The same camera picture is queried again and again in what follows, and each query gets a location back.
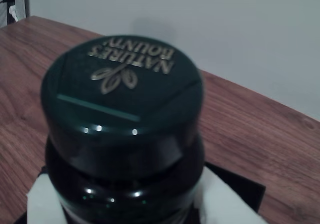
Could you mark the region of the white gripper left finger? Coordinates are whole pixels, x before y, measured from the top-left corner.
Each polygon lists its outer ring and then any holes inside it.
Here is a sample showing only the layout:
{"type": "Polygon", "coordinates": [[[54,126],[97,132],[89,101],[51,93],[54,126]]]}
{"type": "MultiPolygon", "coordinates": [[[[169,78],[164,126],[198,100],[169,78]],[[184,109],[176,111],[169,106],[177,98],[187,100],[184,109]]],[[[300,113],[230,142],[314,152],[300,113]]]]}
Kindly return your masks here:
{"type": "Polygon", "coordinates": [[[27,224],[66,224],[57,193],[47,174],[41,174],[27,194],[27,224]]]}

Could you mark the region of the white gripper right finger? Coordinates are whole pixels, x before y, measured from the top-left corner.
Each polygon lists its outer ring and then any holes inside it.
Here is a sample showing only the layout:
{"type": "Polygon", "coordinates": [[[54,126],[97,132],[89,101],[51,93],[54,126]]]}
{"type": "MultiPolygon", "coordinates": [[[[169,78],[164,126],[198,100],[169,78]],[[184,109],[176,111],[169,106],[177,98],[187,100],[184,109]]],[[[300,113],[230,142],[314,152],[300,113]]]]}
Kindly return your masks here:
{"type": "Polygon", "coordinates": [[[196,189],[201,224],[265,224],[266,221],[220,177],[205,167],[196,189]]]}

